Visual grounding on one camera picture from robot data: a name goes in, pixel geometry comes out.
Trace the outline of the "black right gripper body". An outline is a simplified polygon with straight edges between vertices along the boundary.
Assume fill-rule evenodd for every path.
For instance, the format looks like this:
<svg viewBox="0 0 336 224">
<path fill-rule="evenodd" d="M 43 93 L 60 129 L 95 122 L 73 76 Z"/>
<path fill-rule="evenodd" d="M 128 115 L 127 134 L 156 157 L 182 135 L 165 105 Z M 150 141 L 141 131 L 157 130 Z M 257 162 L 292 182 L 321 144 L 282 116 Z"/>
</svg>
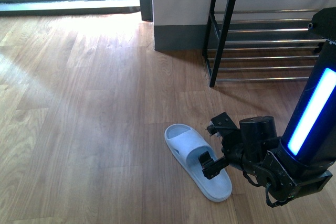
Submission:
<svg viewBox="0 0 336 224">
<path fill-rule="evenodd" d="M 270 151 L 278 147 L 274 118 L 257 116 L 239 121 L 240 131 L 222 137 L 222 152 L 229 164 L 243 172 L 243 176 L 255 187 L 264 187 L 266 203 L 285 205 L 294 196 L 290 183 L 280 178 L 280 170 L 271 170 L 265 161 L 274 161 Z"/>
</svg>

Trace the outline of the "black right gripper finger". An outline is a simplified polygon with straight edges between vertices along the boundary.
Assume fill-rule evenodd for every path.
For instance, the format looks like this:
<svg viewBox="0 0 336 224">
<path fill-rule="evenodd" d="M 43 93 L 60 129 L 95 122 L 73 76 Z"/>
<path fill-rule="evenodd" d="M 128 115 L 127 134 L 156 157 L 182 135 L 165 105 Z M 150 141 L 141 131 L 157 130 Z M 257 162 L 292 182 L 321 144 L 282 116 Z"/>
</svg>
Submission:
<svg viewBox="0 0 336 224">
<path fill-rule="evenodd" d="M 219 175 L 221 170 L 228 166 L 228 160 L 224 156 L 213 160 L 209 151 L 202 153 L 198 160 L 202 167 L 203 175 L 209 180 Z"/>
</svg>

